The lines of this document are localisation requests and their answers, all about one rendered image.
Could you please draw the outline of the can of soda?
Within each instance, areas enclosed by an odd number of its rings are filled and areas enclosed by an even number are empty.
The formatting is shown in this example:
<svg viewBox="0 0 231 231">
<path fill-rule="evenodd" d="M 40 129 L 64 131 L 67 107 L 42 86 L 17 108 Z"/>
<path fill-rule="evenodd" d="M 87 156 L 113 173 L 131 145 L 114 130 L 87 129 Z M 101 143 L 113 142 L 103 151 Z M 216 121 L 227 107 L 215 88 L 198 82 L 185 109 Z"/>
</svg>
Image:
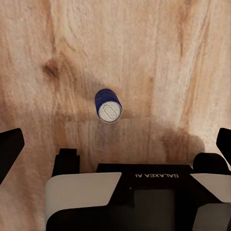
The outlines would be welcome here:
<svg viewBox="0 0 231 231">
<path fill-rule="evenodd" d="M 122 106 L 110 89 L 99 90 L 95 96 L 97 115 L 105 123 L 114 123 L 122 115 Z"/>
</svg>

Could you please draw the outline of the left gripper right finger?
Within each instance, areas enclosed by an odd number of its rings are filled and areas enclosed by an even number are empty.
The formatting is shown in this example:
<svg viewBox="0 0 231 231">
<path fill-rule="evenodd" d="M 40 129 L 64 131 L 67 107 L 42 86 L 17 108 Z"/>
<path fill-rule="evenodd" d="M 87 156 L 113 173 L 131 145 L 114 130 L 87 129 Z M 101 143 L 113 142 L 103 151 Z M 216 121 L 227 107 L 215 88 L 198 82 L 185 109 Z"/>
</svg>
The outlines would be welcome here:
<svg viewBox="0 0 231 231">
<path fill-rule="evenodd" d="M 220 128 L 216 144 L 231 166 L 231 129 Z"/>
</svg>

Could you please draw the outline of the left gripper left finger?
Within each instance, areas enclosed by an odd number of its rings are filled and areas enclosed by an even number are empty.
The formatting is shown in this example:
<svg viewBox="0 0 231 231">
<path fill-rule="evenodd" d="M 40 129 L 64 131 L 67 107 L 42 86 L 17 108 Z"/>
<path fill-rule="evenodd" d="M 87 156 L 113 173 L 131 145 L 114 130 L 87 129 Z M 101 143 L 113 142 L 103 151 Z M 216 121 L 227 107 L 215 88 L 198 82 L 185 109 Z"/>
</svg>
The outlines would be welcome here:
<svg viewBox="0 0 231 231">
<path fill-rule="evenodd" d="M 0 185 L 25 146 L 20 128 L 0 133 Z"/>
</svg>

